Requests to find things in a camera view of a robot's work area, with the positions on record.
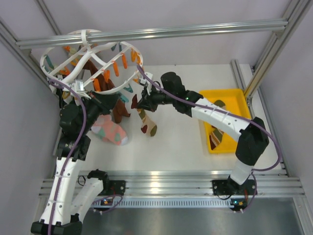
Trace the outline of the white round clip hanger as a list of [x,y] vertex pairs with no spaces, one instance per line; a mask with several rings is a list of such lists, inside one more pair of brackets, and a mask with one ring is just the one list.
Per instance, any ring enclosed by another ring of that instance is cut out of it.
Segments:
[[77,36],[82,41],[78,47],[72,47],[69,43],[63,46],[68,58],[60,65],[54,65],[48,56],[54,47],[46,49],[40,58],[40,66],[47,80],[51,84],[60,81],[62,91],[69,92],[72,89],[71,95],[77,93],[85,98],[91,97],[86,90],[89,85],[93,85],[93,90],[98,94],[117,94],[126,89],[131,81],[140,84],[139,71],[135,70],[122,84],[104,88],[104,85],[112,81],[111,73],[116,78],[120,76],[118,62],[122,63],[124,69],[129,67],[128,60],[132,64],[143,66],[143,56],[136,47],[124,41],[98,45],[87,38],[91,33],[99,32],[83,29],[69,33],[69,36]]

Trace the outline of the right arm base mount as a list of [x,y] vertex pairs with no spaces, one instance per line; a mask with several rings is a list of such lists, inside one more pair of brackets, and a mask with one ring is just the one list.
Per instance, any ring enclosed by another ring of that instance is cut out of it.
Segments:
[[232,179],[213,180],[213,195],[221,196],[250,196],[257,193],[256,182],[253,179],[247,179],[242,185]]

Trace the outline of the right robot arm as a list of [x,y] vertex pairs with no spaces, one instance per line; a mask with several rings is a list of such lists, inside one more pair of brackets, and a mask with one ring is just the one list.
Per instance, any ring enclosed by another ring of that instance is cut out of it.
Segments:
[[176,111],[212,125],[217,133],[209,138],[212,145],[218,143],[221,134],[228,134],[237,142],[234,169],[226,180],[215,183],[215,195],[242,194],[255,186],[251,180],[253,168],[269,144],[268,133],[262,119],[253,120],[235,115],[223,109],[223,105],[210,102],[200,93],[187,90],[175,72],[161,76],[161,84],[154,82],[138,68],[145,82],[141,99],[134,103],[138,109],[155,112],[159,105],[172,105]]

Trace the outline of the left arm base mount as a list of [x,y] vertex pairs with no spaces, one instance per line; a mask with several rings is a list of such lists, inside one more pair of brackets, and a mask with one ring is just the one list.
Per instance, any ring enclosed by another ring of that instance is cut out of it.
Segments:
[[126,190],[125,180],[110,180],[107,195],[124,195]]

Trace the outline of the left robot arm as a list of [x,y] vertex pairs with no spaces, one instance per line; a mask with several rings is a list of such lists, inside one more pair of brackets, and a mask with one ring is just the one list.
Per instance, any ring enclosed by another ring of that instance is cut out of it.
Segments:
[[91,171],[75,195],[79,172],[86,160],[91,139],[88,131],[101,115],[109,115],[119,100],[118,94],[88,92],[89,98],[77,105],[71,101],[60,110],[62,130],[56,150],[56,171],[50,196],[39,221],[33,222],[34,235],[79,235],[84,218],[99,194],[109,192],[108,174]]

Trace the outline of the pink patterned sock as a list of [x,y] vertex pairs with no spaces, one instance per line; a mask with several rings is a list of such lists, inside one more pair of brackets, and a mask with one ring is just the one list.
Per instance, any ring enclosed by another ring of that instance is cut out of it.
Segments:
[[112,121],[111,115],[101,115],[91,131],[102,141],[108,141],[115,145],[125,145],[128,142],[128,136],[124,129]]

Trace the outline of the tan brown sock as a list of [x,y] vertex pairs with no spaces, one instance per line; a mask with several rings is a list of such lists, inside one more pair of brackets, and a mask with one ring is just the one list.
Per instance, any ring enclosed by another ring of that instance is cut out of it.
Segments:
[[150,117],[146,114],[145,110],[137,108],[137,105],[138,105],[137,95],[135,94],[132,98],[131,109],[137,110],[137,113],[142,121],[142,126],[140,130],[147,136],[154,137],[157,133],[157,125],[150,119]]

